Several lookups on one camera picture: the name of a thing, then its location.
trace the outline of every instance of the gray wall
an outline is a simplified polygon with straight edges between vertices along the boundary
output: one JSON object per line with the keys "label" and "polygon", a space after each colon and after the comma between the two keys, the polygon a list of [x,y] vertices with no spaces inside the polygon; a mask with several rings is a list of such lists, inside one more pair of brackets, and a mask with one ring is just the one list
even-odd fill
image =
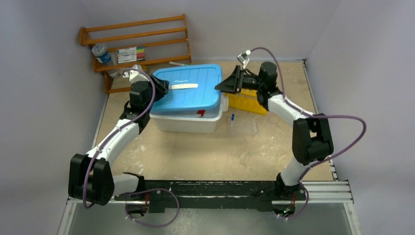
{"label": "gray wall", "polygon": [[[232,59],[253,47],[265,46],[280,59],[304,59],[320,38],[340,0],[82,0],[93,26],[187,15],[193,58]],[[159,26],[137,30],[157,30]],[[103,31],[102,36],[129,32]],[[155,36],[159,41],[183,35]],[[145,42],[151,38],[141,38]],[[108,46],[129,44],[118,42]],[[184,55],[185,45],[148,48],[147,56]],[[252,58],[264,58],[255,52]]]}
{"label": "gray wall", "polygon": [[[349,179],[365,234],[414,234],[415,1],[342,1],[311,52],[320,111],[368,123],[363,140],[335,160]],[[336,149],[361,125],[331,121]]]}
{"label": "gray wall", "polygon": [[77,44],[78,1],[0,3],[0,234],[56,234],[69,161],[91,147],[105,95]]}

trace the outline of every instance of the wooden rack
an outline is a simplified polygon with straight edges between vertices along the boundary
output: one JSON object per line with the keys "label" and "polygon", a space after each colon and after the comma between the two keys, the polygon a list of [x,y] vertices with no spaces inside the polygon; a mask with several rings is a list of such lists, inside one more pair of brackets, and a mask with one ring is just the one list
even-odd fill
{"label": "wooden rack", "polygon": [[[150,32],[141,32],[141,33],[133,33],[133,34],[125,34],[125,35],[118,35],[112,37],[105,37],[105,38],[97,38],[92,39],[89,35],[90,32],[102,31],[102,30],[109,30],[109,29],[116,29],[116,28],[125,28],[125,27],[133,27],[133,26],[140,26],[146,24],[158,24],[163,22],[169,21],[183,21],[184,26],[178,28],[169,28],[157,31],[150,31]],[[175,44],[175,43],[187,43],[187,54],[181,56],[174,56],[174,57],[167,57],[155,60],[143,60],[143,61],[135,61],[130,63],[122,63],[116,65],[104,65],[99,63],[96,59],[93,60],[93,70],[95,72],[103,72],[105,77],[105,90],[106,93],[117,93],[117,92],[126,92],[129,91],[130,88],[120,88],[120,89],[111,89],[112,79],[108,75],[106,71],[115,70],[120,68],[132,67],[133,65],[153,65],[153,64],[161,64],[161,63],[168,63],[170,61],[182,61],[182,60],[189,60],[189,63],[192,63],[192,58],[190,55],[190,45],[189,45],[189,38],[187,35],[187,24],[186,24],[186,16],[185,14],[181,16],[174,16],[168,18],[160,18],[160,19],[153,19],[153,20],[146,20],[146,21],[137,21],[137,22],[130,22],[130,23],[119,23],[113,25],[106,25],[106,26],[99,26],[99,27],[92,27],[92,28],[85,28],[82,27],[79,33],[79,44],[82,46],[91,46],[93,47],[97,43],[104,43],[104,42],[111,42],[111,41],[118,41],[118,40],[125,40],[125,39],[132,39],[132,38],[139,38],[139,37],[147,37],[147,36],[154,36],[154,35],[161,35],[161,34],[168,34],[168,33],[177,33],[177,32],[185,32],[185,37],[180,39],[174,40],[167,40],[167,41],[159,41],[159,42],[150,42],[144,44],[137,44],[131,45],[127,47],[115,47],[107,49],[108,52],[115,52],[118,49],[122,48],[129,48],[129,47],[156,47],[161,45],[168,45],[168,44]]]}

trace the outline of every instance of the yellow object on shelf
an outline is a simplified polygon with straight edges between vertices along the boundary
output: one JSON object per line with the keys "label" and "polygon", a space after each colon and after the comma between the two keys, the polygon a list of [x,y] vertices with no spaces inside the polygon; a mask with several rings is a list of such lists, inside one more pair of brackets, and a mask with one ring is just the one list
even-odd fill
{"label": "yellow object on shelf", "polygon": [[242,89],[240,94],[228,94],[229,107],[243,111],[267,115],[267,110],[256,100],[256,91]]}

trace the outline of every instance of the table surface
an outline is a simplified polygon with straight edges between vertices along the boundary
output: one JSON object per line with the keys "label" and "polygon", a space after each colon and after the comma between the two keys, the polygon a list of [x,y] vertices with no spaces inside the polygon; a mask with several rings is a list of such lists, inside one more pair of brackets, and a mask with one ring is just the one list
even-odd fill
{"label": "table surface", "polygon": [[[223,70],[223,78],[233,71],[236,62],[215,63]],[[250,62],[248,68],[258,73],[261,62]],[[170,67],[169,64],[150,67],[151,71]],[[287,96],[309,111],[314,111],[310,90],[301,62],[281,63]],[[126,79],[117,78],[113,88],[126,87]],[[127,92],[110,94],[98,132],[100,142],[115,126],[129,99]],[[257,133],[229,136],[228,121],[235,117],[255,118]],[[275,180],[293,158],[292,128],[275,114],[266,116],[229,108],[218,121],[213,134],[164,132],[153,120],[117,158],[112,166],[114,175],[128,171],[161,180]],[[332,181],[328,163],[312,169],[307,181]]]}

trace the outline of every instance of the blue object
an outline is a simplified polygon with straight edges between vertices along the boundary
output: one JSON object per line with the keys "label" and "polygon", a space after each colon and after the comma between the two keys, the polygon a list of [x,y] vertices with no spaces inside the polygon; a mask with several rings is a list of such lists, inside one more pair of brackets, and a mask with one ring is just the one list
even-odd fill
{"label": "blue object", "polygon": [[197,83],[197,88],[169,89],[159,101],[154,102],[151,113],[208,110],[220,101],[220,91],[215,86],[222,81],[222,69],[216,64],[191,65],[157,70],[153,75],[167,80],[170,86]]}

